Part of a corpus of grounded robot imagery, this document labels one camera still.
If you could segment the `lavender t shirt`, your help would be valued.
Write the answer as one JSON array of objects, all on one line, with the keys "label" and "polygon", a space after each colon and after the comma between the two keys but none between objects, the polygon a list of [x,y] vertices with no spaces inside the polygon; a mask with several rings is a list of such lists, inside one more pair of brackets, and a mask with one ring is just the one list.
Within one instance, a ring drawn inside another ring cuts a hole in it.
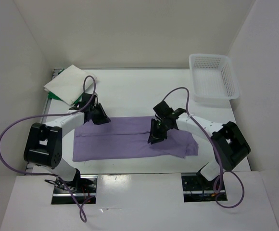
[{"label": "lavender t shirt", "polygon": [[87,122],[75,129],[73,161],[198,155],[198,143],[185,131],[172,129],[164,141],[149,144],[150,126],[150,116],[113,117],[101,125]]}]

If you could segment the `cream white t shirt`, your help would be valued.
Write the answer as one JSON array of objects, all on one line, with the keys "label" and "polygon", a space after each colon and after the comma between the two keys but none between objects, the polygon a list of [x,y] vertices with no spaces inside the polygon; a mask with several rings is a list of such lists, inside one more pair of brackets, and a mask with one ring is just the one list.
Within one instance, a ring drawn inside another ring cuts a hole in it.
[{"label": "cream white t shirt", "polygon": [[88,75],[89,73],[71,65],[44,85],[44,89],[53,93],[68,105],[72,105],[84,92],[83,86],[87,90],[93,85],[93,80],[90,77],[84,84],[84,80]]}]

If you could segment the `green t shirt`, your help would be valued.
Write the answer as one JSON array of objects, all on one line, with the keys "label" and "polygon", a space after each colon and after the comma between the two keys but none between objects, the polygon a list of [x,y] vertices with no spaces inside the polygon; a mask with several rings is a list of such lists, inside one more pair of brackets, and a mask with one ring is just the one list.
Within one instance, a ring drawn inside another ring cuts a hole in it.
[{"label": "green t shirt", "polygon": [[[64,71],[64,68],[61,69],[60,71],[58,71],[58,69],[55,69],[54,72],[53,72],[53,76],[52,78],[55,78],[56,76],[58,76],[61,72]],[[62,101],[62,99],[60,99],[58,96],[56,96],[54,93],[52,92],[48,92],[48,99],[54,99],[54,100],[59,100],[59,101]],[[81,96],[79,96],[74,102],[73,104],[76,104],[80,101],[81,99]]]}]

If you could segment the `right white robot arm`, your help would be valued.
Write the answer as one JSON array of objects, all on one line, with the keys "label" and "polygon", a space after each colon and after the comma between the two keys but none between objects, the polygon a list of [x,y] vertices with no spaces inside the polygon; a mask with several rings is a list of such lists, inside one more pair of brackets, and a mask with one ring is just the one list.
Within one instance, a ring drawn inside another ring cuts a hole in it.
[{"label": "right white robot arm", "polygon": [[167,139],[167,132],[175,129],[185,131],[208,140],[212,144],[214,158],[208,162],[197,177],[197,185],[208,189],[221,171],[233,170],[250,152],[251,148],[236,123],[212,122],[198,116],[189,115],[182,108],[173,110],[155,106],[156,119],[151,120],[148,143],[159,143]]}]

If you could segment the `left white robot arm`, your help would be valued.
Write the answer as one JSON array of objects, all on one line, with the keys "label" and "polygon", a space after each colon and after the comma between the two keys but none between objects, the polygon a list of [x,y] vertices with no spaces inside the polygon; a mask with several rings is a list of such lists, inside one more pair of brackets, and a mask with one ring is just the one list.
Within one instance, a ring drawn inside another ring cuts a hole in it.
[{"label": "left white robot arm", "polygon": [[86,122],[101,125],[111,121],[100,103],[89,105],[83,112],[79,110],[80,107],[76,105],[69,109],[67,115],[45,124],[34,123],[24,151],[25,161],[61,177],[62,180],[56,179],[54,184],[73,193],[91,184],[91,181],[81,178],[80,171],[63,159],[63,137]]}]

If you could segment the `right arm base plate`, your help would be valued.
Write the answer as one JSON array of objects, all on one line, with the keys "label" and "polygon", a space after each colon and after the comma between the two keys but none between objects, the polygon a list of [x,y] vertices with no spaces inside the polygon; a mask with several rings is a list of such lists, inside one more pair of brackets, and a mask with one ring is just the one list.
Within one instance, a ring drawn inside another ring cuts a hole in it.
[{"label": "right arm base plate", "polygon": [[217,193],[213,190],[213,181],[197,176],[196,173],[181,174],[184,202],[215,201]]}]

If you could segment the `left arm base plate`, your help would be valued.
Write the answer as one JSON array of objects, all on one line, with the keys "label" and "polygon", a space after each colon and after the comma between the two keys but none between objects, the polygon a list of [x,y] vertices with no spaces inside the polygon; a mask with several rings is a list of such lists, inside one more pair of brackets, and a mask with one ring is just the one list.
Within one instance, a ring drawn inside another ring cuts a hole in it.
[{"label": "left arm base plate", "polygon": [[[69,187],[72,191],[77,202],[81,205],[85,200],[87,204],[96,204],[96,191],[97,191],[97,175],[81,175],[84,180],[84,185],[79,188]],[[75,204],[70,193],[66,187],[59,181],[45,180],[49,184],[54,185],[53,194],[51,199],[52,205],[71,205]]]}]

